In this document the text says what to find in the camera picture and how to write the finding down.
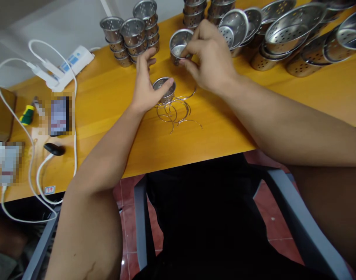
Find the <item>small sticker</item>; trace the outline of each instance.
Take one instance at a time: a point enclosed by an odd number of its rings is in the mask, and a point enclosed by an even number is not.
[[[44,188],[44,194],[53,194],[56,191],[56,186],[50,186]]]

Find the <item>person's right hand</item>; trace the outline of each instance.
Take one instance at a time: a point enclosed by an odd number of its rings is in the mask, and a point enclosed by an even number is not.
[[[181,57],[188,54],[197,55],[200,58],[200,65],[189,59],[182,59],[179,63],[186,67],[203,89],[223,95],[226,85],[238,77],[224,37],[216,26],[205,19],[197,27]]]

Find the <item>gray chair armrest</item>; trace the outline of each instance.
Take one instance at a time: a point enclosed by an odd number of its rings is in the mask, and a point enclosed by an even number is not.
[[[250,165],[274,196],[305,265],[335,279],[352,279],[341,255],[322,233],[284,171]]]
[[[51,241],[52,234],[55,231],[56,225],[58,223],[61,205],[57,205],[54,210],[58,213],[58,216],[56,219],[47,222],[43,234],[39,239],[38,245],[35,248],[31,260],[26,268],[26,271],[23,274],[22,280],[35,280],[38,277],[40,267],[42,266],[49,243]]]
[[[156,259],[147,204],[147,178],[144,176],[134,188],[136,248],[139,268],[142,270]]]

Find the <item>hand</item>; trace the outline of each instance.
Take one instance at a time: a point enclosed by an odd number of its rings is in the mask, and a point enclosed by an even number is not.
[[[156,59],[151,58],[155,54],[155,48],[148,49],[138,57],[136,63],[135,90],[130,106],[140,113],[153,108],[174,83],[174,79],[170,78],[158,90],[153,89],[149,79],[149,66],[156,63]]]
[[[188,54],[197,55],[200,58],[200,66],[189,59],[183,59],[179,63],[187,68],[203,89],[224,95],[228,82],[239,77],[233,67],[230,49],[224,37],[205,19],[194,32],[181,57]]]

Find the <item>power strip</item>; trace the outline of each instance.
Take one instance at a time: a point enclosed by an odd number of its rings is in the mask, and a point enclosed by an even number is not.
[[[79,72],[83,70],[91,61],[93,61],[95,55],[92,54],[89,50],[87,50],[83,46],[79,46],[67,59],[70,64],[70,67],[74,71],[75,75],[78,75]],[[69,66],[66,62],[63,62],[59,68],[54,66],[47,59],[42,63],[43,66],[51,71],[53,75],[49,75],[50,77],[42,77],[42,79],[46,81],[47,87],[49,87],[53,92],[62,92],[65,87],[71,82],[73,79],[73,73],[71,72]]]

